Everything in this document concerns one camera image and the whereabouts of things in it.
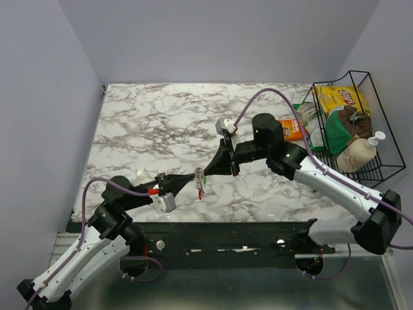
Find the red handled steel key organizer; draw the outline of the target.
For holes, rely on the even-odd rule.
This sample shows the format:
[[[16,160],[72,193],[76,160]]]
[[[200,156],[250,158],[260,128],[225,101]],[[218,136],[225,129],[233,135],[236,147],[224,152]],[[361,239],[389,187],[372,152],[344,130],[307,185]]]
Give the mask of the red handled steel key organizer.
[[[197,167],[194,170],[194,180],[195,180],[195,188],[197,190],[197,196],[199,200],[202,200],[205,191],[203,187],[203,177],[204,177],[204,170],[201,167]]]

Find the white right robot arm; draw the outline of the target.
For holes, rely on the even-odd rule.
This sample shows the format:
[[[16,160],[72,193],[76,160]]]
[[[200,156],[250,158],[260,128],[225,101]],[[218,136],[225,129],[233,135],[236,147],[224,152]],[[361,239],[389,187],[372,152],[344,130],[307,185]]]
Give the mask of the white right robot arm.
[[[311,253],[320,245],[349,243],[372,254],[386,252],[402,222],[399,194],[369,189],[285,141],[281,123],[271,114],[253,117],[251,141],[234,144],[237,129],[227,119],[219,119],[216,129],[222,139],[204,170],[206,176],[237,176],[241,164],[264,159],[272,172],[311,187],[351,214],[342,220],[310,220],[306,231],[297,236],[301,251]]]

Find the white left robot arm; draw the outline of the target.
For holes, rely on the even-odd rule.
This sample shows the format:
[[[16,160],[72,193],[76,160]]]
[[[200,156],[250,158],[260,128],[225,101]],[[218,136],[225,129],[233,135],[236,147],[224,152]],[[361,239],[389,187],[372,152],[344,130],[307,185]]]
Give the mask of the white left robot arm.
[[[106,184],[103,202],[86,217],[86,194],[81,198],[81,233],[77,240],[33,280],[23,280],[17,290],[26,309],[70,309],[73,299],[114,260],[129,254],[145,254],[143,233],[127,214],[130,209],[154,203],[158,212],[176,208],[174,198],[194,179],[193,174],[160,174],[138,186],[124,176],[93,178],[87,184]]]

